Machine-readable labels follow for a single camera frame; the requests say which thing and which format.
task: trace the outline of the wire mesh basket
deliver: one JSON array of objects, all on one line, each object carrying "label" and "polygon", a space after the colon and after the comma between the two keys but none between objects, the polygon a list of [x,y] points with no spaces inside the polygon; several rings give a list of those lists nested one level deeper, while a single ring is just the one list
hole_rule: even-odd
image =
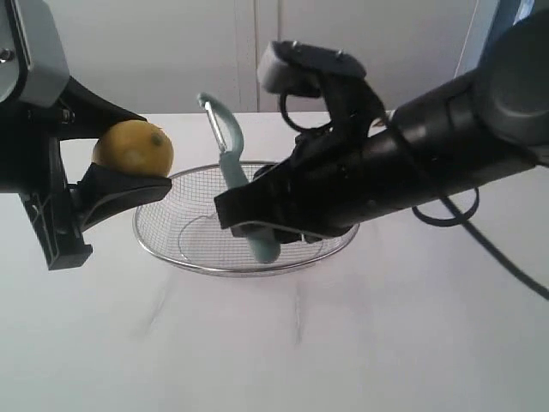
[{"label": "wire mesh basket", "polygon": [[[241,162],[249,180],[266,162]],[[172,176],[172,190],[157,203],[137,208],[134,231],[142,247],[169,263],[213,276],[272,276],[327,258],[347,246],[359,225],[339,238],[281,246],[280,257],[259,264],[248,241],[222,230],[214,197],[226,191],[218,165],[198,167]]]}]

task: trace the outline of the white tabletop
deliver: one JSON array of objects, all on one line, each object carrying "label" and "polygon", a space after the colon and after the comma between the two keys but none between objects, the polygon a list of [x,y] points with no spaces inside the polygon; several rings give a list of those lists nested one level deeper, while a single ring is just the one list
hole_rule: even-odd
[{"label": "white tabletop", "polygon": [[[246,159],[290,153],[295,133],[278,114],[238,118]],[[216,161],[205,116],[149,120],[174,142],[174,172]],[[70,180],[92,146],[63,144]],[[548,173],[481,196],[474,221],[549,285]],[[407,210],[365,223],[313,268],[225,279],[149,256],[126,212],[85,233],[94,254],[82,268],[48,272],[18,198],[0,204],[0,410],[545,408],[549,306],[460,228]]]}]

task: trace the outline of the strainer rim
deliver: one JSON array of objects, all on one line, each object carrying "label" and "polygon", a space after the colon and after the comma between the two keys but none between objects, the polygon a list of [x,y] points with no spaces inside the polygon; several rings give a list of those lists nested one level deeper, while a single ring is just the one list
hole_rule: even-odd
[{"label": "strainer rim", "polygon": [[[265,166],[265,165],[272,165],[275,162],[273,161],[240,161],[240,163],[243,166]],[[210,165],[200,166],[200,167],[193,167],[191,169],[183,170],[182,172],[174,173],[173,175],[169,176],[169,179],[177,179],[182,176],[186,176],[188,174],[197,173],[197,172],[203,172],[205,170],[210,169],[219,169],[220,165],[218,163],[213,163]],[[280,275],[281,273],[284,273],[285,271],[289,270],[295,270],[301,267],[310,266],[316,262],[319,262],[321,260],[324,260],[326,258],[329,258],[339,251],[345,249],[355,238],[357,235],[360,225],[354,225],[349,232],[343,234],[340,236],[340,238],[344,238],[341,240],[341,243],[334,248],[333,250],[321,254],[316,257],[310,257],[305,260],[301,260],[298,262],[290,263],[290,264],[278,264],[275,266],[266,266],[266,267],[257,267],[257,268],[234,268],[234,269],[222,269],[222,268],[212,268],[207,267],[203,265],[198,264],[192,264],[189,262],[183,262],[181,260],[174,259],[172,257],[168,257],[165,254],[154,251],[151,249],[150,246],[147,245],[145,239],[142,237],[142,235],[139,232],[139,228],[137,227],[137,222],[139,220],[139,215],[141,213],[141,210],[147,207],[147,205],[139,206],[136,208],[136,211],[134,212],[134,216],[132,219],[132,227],[134,235],[136,236],[137,242],[139,245],[148,253],[153,255],[155,258],[158,258],[160,260],[163,260],[165,262],[168,262],[169,264],[173,264],[179,268],[190,270],[196,273],[201,273],[204,275],[210,275],[210,276],[219,276],[219,277],[259,277],[259,276],[275,276]]]}]

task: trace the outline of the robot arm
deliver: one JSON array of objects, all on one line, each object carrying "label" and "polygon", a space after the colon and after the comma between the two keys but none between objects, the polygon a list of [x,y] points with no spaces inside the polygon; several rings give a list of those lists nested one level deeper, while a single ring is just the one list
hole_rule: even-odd
[{"label": "robot arm", "polygon": [[43,0],[1,2],[0,43],[0,192],[20,195],[50,270],[81,266],[92,253],[82,232],[160,200],[172,182],[95,164],[78,184],[67,182],[62,140],[97,139],[118,122],[142,118],[70,76]]},{"label": "robot arm", "polygon": [[399,108],[388,129],[372,137],[372,120],[385,111],[359,62],[273,43],[258,71],[262,85],[282,103],[286,94],[322,96],[331,122],[303,130],[287,159],[218,196],[221,225],[238,236],[267,226],[285,241],[287,232],[314,241],[546,164],[548,38],[549,12],[522,21],[478,69]]}]

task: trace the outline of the yellow lemon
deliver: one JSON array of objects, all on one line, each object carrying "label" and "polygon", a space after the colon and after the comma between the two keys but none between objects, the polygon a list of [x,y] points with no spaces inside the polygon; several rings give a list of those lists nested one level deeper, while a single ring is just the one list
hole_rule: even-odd
[{"label": "yellow lemon", "polygon": [[112,126],[95,144],[92,161],[121,173],[166,177],[173,146],[154,124],[128,120]]}]

